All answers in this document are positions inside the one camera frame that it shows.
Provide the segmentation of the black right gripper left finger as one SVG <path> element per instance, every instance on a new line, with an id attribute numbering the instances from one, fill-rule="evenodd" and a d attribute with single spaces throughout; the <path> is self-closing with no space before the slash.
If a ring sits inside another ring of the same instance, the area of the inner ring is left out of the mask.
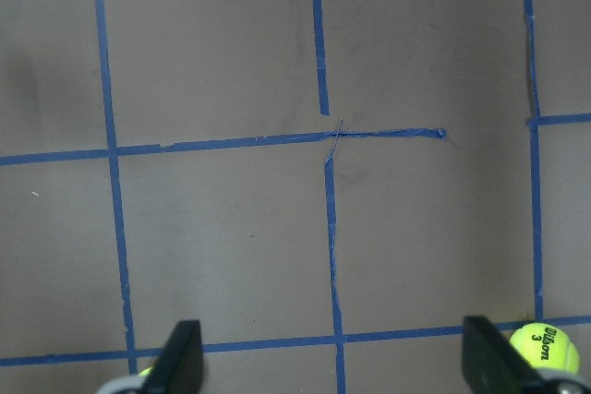
<path id="1" fill-rule="evenodd" d="M 200 322 L 176 323 L 162 352 L 146 376 L 122 376 L 103 384 L 97 393 L 194 394 L 204 383 Z"/>

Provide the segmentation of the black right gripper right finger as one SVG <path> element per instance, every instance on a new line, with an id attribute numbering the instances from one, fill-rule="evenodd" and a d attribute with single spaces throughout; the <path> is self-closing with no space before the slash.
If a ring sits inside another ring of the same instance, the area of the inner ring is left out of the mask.
<path id="1" fill-rule="evenodd" d="M 588 393 L 590 383 L 556 369 L 535 369 L 484 316 L 463 321 L 462 373 L 473 393 Z"/>

